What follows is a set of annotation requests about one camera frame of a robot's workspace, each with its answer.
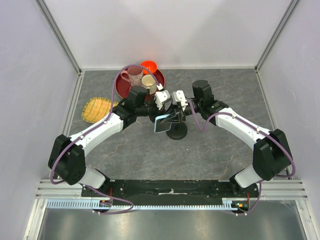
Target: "orange bowl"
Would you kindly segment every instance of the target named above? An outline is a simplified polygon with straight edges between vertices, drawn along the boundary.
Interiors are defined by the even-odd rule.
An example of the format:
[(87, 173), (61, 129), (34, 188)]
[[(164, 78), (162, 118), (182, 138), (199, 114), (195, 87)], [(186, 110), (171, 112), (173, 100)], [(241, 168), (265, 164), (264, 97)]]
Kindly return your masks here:
[[(141, 66), (146, 67), (147, 69), (149, 69), (153, 74), (157, 71), (157, 64), (154, 61), (143, 61), (142, 63), (140, 63)], [(145, 69), (143, 69), (143, 73), (144, 74), (149, 74), (149, 72)]]

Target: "smartphone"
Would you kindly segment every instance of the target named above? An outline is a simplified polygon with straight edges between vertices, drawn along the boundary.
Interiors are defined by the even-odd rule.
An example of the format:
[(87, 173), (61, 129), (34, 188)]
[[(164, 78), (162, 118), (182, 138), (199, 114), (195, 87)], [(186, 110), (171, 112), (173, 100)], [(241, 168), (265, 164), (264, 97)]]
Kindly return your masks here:
[(163, 133), (171, 129), (171, 122), (161, 122), (161, 119), (165, 119), (170, 114), (157, 116), (154, 120), (154, 133)]

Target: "pink mug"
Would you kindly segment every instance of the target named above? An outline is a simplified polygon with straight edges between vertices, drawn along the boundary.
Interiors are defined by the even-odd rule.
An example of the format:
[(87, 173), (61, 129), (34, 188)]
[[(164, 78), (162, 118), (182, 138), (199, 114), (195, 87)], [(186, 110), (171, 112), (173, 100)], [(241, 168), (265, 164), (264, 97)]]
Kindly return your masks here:
[(144, 76), (144, 72), (142, 67), (131, 66), (127, 70), (123, 70), (120, 75), (121, 78), (129, 82), (131, 86), (141, 86), (141, 79)]

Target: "cable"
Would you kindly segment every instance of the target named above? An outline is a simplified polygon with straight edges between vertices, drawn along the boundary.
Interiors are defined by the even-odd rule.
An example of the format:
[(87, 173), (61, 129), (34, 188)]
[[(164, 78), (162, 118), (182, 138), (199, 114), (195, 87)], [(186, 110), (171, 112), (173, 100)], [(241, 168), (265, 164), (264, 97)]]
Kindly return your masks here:
[[(191, 112), (192, 112), (192, 115), (193, 115), (193, 118), (195, 120), (195, 123), (197, 125), (197, 127), (199, 128), (200, 132), (201, 133), (204, 133), (205, 130), (207, 129), (207, 126), (210, 122), (210, 120), (212, 118), (214, 118), (215, 116), (218, 116), (218, 115), (227, 115), (227, 116), (230, 116), (230, 117), (233, 117), (233, 115), (229, 112), (216, 112), (214, 114), (212, 114), (210, 117), (208, 117), (208, 119), (205, 121), (205, 124), (203, 126), (203, 128), (201, 129), (201, 126), (200, 126), (200, 123), (198, 121), (198, 118), (197, 118), (197, 114), (195, 112), (195, 109), (194, 109), (194, 106), (192, 104), (192, 101), (191, 100), (187, 100), (187, 102), (189, 103), (190, 105), (190, 108), (191, 108)], [(284, 155), (289, 159), (290, 161), (290, 164), (292, 165), (292, 173), (289, 174), (289, 175), (277, 175), (277, 177), (280, 177), (280, 178), (291, 178), (295, 175), (296, 173), (296, 165), (294, 163), (294, 160), (293, 158), (291, 157), (291, 155), (288, 153), (288, 151), (279, 143), (277, 142), (273, 137), (271, 137), (269, 134), (261, 131), (261, 130), (258, 130), (257, 127), (253, 126), (252, 124), (250, 124), (249, 122), (243, 120), (242, 118), (238, 117), (238, 116), (235, 116), (235, 119), (238, 120), (239, 122), (247, 125), (249, 128), (255, 130), (256, 132), (258, 132), (259, 134), (262, 134), (263, 136), (265, 136), (266, 138), (268, 138), (270, 141), (272, 141), (278, 148), (281, 149), (281, 151), (284, 153)]]
[(250, 201), (245, 202), (246, 204), (248, 204), (248, 211), (242, 210), (240, 207), (238, 207), (238, 209), (246, 214), (248, 214), (249, 210), (250, 210)]
[[(248, 215), (249, 213), (251, 213), (251, 212), (256, 208), (256, 206), (258, 205), (258, 202), (260, 201), (261, 192), (262, 192), (262, 184), (261, 184), (261, 182), (259, 182), (259, 194), (258, 194), (258, 197), (257, 197), (254, 205), (252, 206), (252, 208), (250, 208), (250, 205), (249, 205), (249, 208), (250, 208), (250, 209), (249, 209), (248, 211), (246, 211), (246, 212), (244, 212), (244, 213), (236, 213), (235, 215), (236, 215), (236, 216), (246, 216), (246, 215)], [(232, 214), (232, 215), (234, 215), (233, 212), (229, 212), (229, 211), (224, 211), (224, 212), (227, 213), (227, 214)]]
[[(138, 65), (138, 64), (130, 64), (130, 65), (127, 65), (125, 67), (123, 67), (115, 76), (114, 80), (113, 80), (113, 84), (112, 84), (112, 90), (111, 90), (111, 108), (110, 108), (110, 111), (105, 119), (104, 122), (107, 122), (109, 120), (109, 118), (111, 117), (111, 114), (112, 114), (112, 111), (113, 111), (113, 108), (114, 108), (114, 93), (115, 93), (115, 86), (116, 86), (116, 81), (117, 81), (117, 78), (119, 77), (120, 73), (129, 68), (129, 67), (141, 67), (145, 70), (148, 71), (148, 73), (153, 77), (153, 79), (155, 80), (156, 84), (159, 85), (159, 82), (157, 80), (157, 78), (155, 77), (155, 75), (148, 69), (146, 68), (145, 66), (141, 66), (141, 65)], [(59, 161), (61, 160), (61, 158), (63, 157), (63, 155), (75, 144), (77, 143), (81, 137), (85, 137), (86, 135), (88, 135), (89, 133), (91, 133), (92, 131), (96, 130), (97, 128), (99, 128), (100, 126), (104, 125), (104, 122), (102, 121), (100, 124), (96, 125), (95, 127), (89, 129), (88, 131), (84, 132), (82, 134), (82, 136), (79, 136), (77, 137), (75, 140), (73, 140), (68, 146), (66, 146), (65, 149), (62, 150), (62, 152), (59, 154), (59, 156), (57, 157), (57, 159), (55, 160), (52, 168), (51, 168), (51, 172), (50, 172), (50, 182), (53, 184), (53, 185), (57, 185), (57, 184), (61, 184), (64, 182), (64, 180), (60, 180), (60, 181), (54, 181), (54, 173), (55, 173), (55, 170), (56, 170), (56, 167), (59, 163)], [(107, 196), (107, 198), (113, 198), (113, 199), (116, 199), (115, 197), (111, 197), (111, 196), (108, 196), (108, 195), (105, 195), (104, 193), (102, 192), (99, 192), (98, 190), (96, 190), (95, 188), (91, 187), (91, 186), (88, 186), (88, 188), (90, 188), (91, 190), (95, 191), (97, 194), (99, 195), (102, 195), (102, 196)], [(121, 199), (121, 198), (117, 198), (116, 200), (118, 201), (122, 201), (122, 202), (126, 202), (126, 203), (129, 203), (131, 205), (131, 207), (127, 210), (123, 210), (123, 211), (118, 211), (118, 212), (109, 212), (108, 214), (111, 215), (111, 214), (119, 214), (119, 213), (126, 213), (128, 211), (130, 211), (134, 205), (132, 202), (130, 201), (127, 201), (125, 199)]]
[(247, 197), (247, 199), (246, 199), (245, 203), (248, 203), (250, 201), (250, 193), (248, 191), (246, 192), (246, 197)]
[(97, 189), (95, 189), (94, 187), (92, 186), (88, 186), (86, 185), (85, 186), (86, 188), (88, 189), (91, 189), (92, 191), (94, 191), (95, 193), (103, 196), (103, 197), (106, 197), (106, 198), (110, 198), (110, 199), (113, 199), (113, 200), (117, 200), (117, 201), (121, 201), (121, 202), (124, 202), (124, 203), (127, 203), (127, 204), (130, 204), (131, 207), (129, 207), (128, 209), (125, 209), (125, 210), (121, 210), (121, 211), (115, 211), (115, 212), (100, 212), (100, 211), (96, 211), (96, 210), (93, 210), (93, 212), (95, 214), (100, 214), (100, 215), (115, 215), (115, 214), (124, 214), (124, 213), (127, 213), (129, 212), (130, 210), (132, 210), (134, 208), (134, 203), (132, 201), (129, 201), (129, 200), (126, 200), (126, 199), (122, 199), (122, 198), (118, 198), (118, 197), (115, 197), (115, 196), (109, 196), (107, 194), (104, 194), (100, 191), (98, 191)]

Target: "black mounting plate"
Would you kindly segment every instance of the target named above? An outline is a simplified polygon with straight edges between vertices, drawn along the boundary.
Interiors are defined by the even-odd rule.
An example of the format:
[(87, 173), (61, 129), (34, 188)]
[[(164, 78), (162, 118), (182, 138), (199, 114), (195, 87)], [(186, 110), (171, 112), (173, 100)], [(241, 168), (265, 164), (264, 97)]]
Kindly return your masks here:
[[(137, 206), (179, 206), (179, 205), (221, 205), (222, 198), (258, 197), (257, 185), (252, 184), (243, 191), (234, 194), (229, 181), (219, 180), (110, 180), (99, 191), (113, 197), (133, 202)], [(82, 197), (97, 197), (92, 190), (83, 187)], [(123, 202), (113, 201), (113, 205)]]

